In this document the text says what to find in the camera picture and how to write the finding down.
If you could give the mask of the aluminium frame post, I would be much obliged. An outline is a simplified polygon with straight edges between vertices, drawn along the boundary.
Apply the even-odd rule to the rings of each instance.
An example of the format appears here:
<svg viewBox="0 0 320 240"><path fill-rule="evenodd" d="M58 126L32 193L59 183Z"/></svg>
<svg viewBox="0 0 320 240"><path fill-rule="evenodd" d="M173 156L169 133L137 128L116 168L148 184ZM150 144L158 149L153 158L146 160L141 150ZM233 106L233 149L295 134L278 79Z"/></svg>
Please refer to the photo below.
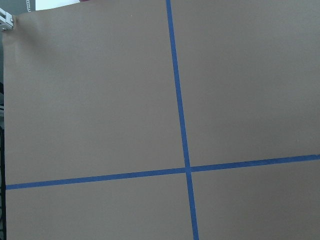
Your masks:
<svg viewBox="0 0 320 240"><path fill-rule="evenodd" d="M13 16L0 8L0 31L6 32L11 31L14 28L14 19Z"/></svg>

